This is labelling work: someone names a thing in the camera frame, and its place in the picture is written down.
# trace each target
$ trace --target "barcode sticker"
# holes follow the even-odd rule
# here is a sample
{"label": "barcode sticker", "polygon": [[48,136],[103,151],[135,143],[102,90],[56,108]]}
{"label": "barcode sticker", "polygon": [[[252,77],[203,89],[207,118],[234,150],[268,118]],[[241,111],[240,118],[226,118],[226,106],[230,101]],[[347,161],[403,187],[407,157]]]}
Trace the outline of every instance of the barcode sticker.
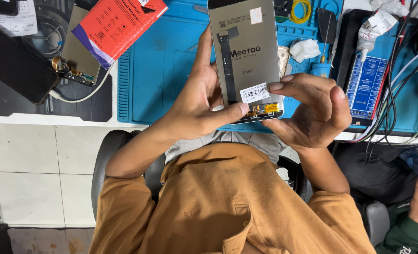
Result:
{"label": "barcode sticker", "polygon": [[378,9],[375,14],[368,19],[371,28],[380,35],[387,32],[397,23],[397,20],[389,13]]}
{"label": "barcode sticker", "polygon": [[240,91],[243,103],[251,103],[270,97],[267,91],[267,83],[258,84]]}
{"label": "barcode sticker", "polygon": [[145,6],[149,2],[149,0],[138,0],[142,6]]}

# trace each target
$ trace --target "red package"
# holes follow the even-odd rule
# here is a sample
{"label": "red package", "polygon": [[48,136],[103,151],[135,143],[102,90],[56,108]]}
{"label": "red package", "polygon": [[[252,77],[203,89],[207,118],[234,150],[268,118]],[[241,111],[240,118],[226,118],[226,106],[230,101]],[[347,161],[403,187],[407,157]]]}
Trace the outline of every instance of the red package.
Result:
{"label": "red package", "polygon": [[162,0],[100,0],[72,33],[107,70],[167,9]]}

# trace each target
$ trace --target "green jacket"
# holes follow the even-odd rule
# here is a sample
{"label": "green jacket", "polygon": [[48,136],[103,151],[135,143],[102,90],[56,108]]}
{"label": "green jacket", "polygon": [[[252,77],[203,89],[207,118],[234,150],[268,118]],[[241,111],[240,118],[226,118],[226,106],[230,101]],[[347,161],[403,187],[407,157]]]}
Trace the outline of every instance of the green jacket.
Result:
{"label": "green jacket", "polygon": [[375,247],[377,254],[418,253],[418,223],[408,217],[410,200],[388,207],[390,229],[385,241]]}

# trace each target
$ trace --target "signature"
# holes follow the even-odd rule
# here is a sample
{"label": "signature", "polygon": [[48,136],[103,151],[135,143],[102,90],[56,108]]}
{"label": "signature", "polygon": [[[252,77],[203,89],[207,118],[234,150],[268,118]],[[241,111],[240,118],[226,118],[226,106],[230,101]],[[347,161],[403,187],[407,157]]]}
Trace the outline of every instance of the signature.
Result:
{"label": "signature", "polygon": [[33,23],[25,23],[24,26],[22,26],[22,28],[27,28],[27,27],[32,27]]}

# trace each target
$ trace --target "desk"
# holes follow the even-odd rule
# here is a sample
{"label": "desk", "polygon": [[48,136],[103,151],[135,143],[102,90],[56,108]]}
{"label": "desk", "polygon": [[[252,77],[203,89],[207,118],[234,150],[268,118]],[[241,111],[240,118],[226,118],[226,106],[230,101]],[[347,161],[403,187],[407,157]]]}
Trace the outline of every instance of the desk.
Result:
{"label": "desk", "polygon": [[[345,0],[342,9],[343,13],[348,12],[351,9],[364,9],[372,10],[369,0]],[[40,114],[21,114],[14,113],[9,117],[0,117],[0,123],[16,123],[16,124],[40,124],[40,125],[71,125],[71,126],[101,126],[101,127],[147,127],[147,125],[141,124],[128,124],[120,123],[116,119],[117,115],[117,85],[118,85],[118,64],[115,62],[110,70],[112,76],[112,118],[107,122],[88,122],[83,121],[79,117],[68,116],[53,116],[53,115],[40,115]],[[360,133],[342,132],[336,137],[336,140],[353,140],[360,136]],[[372,141],[377,141],[382,138],[381,135],[376,135]],[[390,142],[403,142],[407,137],[401,136],[389,136]]]}

